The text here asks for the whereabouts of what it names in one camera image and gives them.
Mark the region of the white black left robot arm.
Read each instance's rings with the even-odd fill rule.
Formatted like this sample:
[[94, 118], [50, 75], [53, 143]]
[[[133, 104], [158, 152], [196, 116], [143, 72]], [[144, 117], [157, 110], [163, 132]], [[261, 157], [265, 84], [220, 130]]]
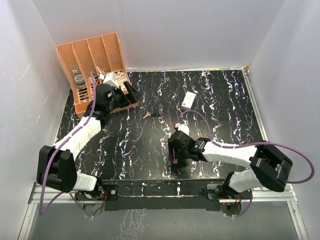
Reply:
[[142, 94], [125, 81], [120, 87], [102, 83], [93, 88], [93, 100], [76, 127], [52, 146], [45, 145], [39, 151], [36, 181], [45, 188], [61, 193], [83, 192], [97, 200], [103, 195], [98, 177], [79, 172], [75, 160], [91, 139], [100, 133], [110, 121], [115, 109], [136, 104]]

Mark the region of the silver key with black tag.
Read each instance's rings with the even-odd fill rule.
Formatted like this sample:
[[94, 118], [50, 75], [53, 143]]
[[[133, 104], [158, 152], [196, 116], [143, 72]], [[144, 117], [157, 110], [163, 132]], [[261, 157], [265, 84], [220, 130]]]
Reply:
[[154, 112], [147, 112], [145, 114], [145, 116], [143, 117], [143, 119], [147, 118], [147, 117], [159, 117], [160, 113], [158, 111], [154, 111]]

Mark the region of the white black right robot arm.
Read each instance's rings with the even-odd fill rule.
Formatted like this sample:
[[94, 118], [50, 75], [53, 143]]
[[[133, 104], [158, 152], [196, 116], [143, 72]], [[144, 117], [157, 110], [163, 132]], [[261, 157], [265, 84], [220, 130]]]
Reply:
[[241, 172], [230, 172], [223, 184], [206, 189], [209, 195], [220, 199], [233, 199], [244, 191], [262, 187], [281, 193], [285, 190], [293, 166], [293, 162], [282, 151], [268, 142], [245, 147], [214, 144], [209, 138], [194, 140], [177, 130], [167, 143], [169, 155], [175, 164], [190, 159], [196, 162], [223, 162], [245, 168]]

